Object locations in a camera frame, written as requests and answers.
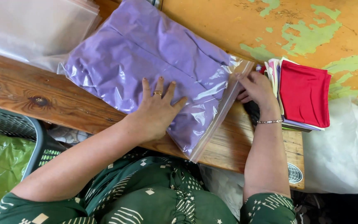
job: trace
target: green patterned dress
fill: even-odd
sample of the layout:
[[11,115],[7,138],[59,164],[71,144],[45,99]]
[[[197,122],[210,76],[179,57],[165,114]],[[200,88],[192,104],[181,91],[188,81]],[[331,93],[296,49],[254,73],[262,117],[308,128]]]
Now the green patterned dress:
[[[247,200],[240,223],[294,224],[294,219],[291,199],[265,193]],[[0,224],[195,223],[239,221],[206,190],[196,164],[141,148],[109,165],[75,198],[33,202],[8,193],[0,202]]]

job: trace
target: gold ring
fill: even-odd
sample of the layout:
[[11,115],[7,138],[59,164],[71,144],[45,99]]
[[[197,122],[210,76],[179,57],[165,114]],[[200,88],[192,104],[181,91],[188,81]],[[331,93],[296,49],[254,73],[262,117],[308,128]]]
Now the gold ring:
[[156,91],[153,92],[153,96],[156,95],[156,94],[162,96],[162,92],[160,90],[156,90]]

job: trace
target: woman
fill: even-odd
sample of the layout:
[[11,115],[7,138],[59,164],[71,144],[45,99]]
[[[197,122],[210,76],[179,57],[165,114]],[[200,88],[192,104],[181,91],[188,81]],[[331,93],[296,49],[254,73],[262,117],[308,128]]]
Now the woman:
[[[265,76],[237,78],[245,88],[238,99],[254,100],[261,121],[281,118]],[[186,103],[182,98],[171,105],[175,82],[162,96],[163,82],[151,96],[143,79],[136,112],[58,155],[4,196],[0,224],[237,223],[223,201],[205,191],[194,166],[132,150],[162,138]],[[294,223],[280,123],[257,125],[244,177],[241,223]]]

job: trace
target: wood knot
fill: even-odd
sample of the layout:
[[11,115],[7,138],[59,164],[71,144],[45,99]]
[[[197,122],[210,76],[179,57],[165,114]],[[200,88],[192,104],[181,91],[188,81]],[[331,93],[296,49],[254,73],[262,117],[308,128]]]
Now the wood knot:
[[33,104],[37,106],[48,106],[49,101],[42,96],[33,96],[28,98]]

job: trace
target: hand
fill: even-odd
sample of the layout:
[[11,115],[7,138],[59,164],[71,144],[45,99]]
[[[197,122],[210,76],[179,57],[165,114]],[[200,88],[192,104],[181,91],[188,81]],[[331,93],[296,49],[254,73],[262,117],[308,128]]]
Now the hand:
[[[157,81],[156,91],[163,91],[164,78]],[[137,111],[127,115],[124,120],[128,127],[135,131],[140,143],[158,140],[165,135],[166,129],[173,119],[185,105],[187,98],[183,97],[171,106],[175,81],[169,84],[167,92],[162,97],[160,94],[151,96],[149,82],[146,78],[142,80],[143,99]]]
[[245,89],[237,96],[238,100],[242,103],[253,100],[258,104],[261,112],[270,109],[280,110],[270,81],[265,75],[253,71],[248,76],[237,74],[236,77]]

